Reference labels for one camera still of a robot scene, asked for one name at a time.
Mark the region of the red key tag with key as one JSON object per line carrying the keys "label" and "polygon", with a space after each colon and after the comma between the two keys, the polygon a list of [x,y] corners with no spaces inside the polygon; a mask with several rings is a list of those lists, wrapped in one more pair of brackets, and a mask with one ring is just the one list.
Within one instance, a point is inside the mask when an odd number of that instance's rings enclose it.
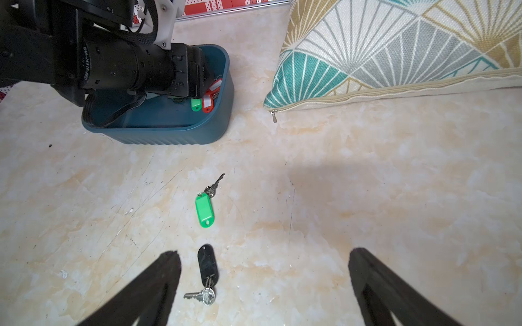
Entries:
{"label": "red key tag with key", "polygon": [[222,78],[217,79],[210,87],[202,98],[203,112],[209,114],[215,107],[215,100],[219,97],[220,88],[222,85]]}

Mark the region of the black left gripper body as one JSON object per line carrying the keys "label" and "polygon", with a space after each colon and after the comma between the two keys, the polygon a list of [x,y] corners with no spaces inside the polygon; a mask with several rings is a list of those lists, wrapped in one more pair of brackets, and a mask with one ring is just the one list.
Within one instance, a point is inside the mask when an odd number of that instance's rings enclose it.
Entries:
{"label": "black left gripper body", "polygon": [[200,98],[208,89],[208,64],[200,48],[173,43],[170,50],[141,45],[98,28],[82,42],[80,87]]}

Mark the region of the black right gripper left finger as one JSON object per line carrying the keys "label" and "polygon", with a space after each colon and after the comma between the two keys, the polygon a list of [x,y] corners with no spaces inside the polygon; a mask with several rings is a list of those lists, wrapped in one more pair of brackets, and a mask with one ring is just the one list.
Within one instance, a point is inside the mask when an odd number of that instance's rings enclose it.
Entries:
{"label": "black right gripper left finger", "polygon": [[166,325],[181,273],[179,254],[162,253],[80,325]]}

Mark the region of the green key tag with key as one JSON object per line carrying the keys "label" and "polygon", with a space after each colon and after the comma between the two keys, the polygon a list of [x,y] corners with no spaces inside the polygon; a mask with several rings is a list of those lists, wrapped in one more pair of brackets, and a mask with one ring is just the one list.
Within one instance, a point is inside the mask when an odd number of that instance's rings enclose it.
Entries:
{"label": "green key tag with key", "polygon": [[226,174],[223,173],[217,179],[217,181],[210,186],[207,186],[203,192],[197,195],[194,203],[196,206],[196,212],[198,222],[202,228],[209,228],[215,221],[215,214],[212,206],[212,198],[216,195],[219,183]]}

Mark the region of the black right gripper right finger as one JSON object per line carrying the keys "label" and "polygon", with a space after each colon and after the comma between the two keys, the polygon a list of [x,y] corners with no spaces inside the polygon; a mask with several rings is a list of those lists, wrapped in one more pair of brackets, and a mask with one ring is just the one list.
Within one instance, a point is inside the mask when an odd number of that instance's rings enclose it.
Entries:
{"label": "black right gripper right finger", "polygon": [[354,295],[365,325],[459,325],[365,248],[348,262]]}

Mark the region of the black key tag with key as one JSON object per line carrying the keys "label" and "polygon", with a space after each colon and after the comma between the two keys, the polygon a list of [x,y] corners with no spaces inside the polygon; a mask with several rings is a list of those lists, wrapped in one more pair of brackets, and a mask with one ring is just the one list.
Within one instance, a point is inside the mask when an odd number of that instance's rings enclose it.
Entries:
{"label": "black key tag with key", "polygon": [[185,293],[184,299],[195,299],[206,306],[211,306],[216,301],[214,287],[220,276],[213,247],[210,244],[204,244],[198,250],[197,258],[203,289],[200,292]]}

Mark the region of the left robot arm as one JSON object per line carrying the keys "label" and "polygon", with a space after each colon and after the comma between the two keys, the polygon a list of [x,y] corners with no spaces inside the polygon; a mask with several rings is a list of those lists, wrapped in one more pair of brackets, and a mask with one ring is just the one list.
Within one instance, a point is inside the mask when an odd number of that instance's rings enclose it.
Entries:
{"label": "left robot arm", "polygon": [[1,85],[49,84],[83,106],[96,90],[193,99],[213,81],[203,51],[173,43],[175,1],[2,1]]}

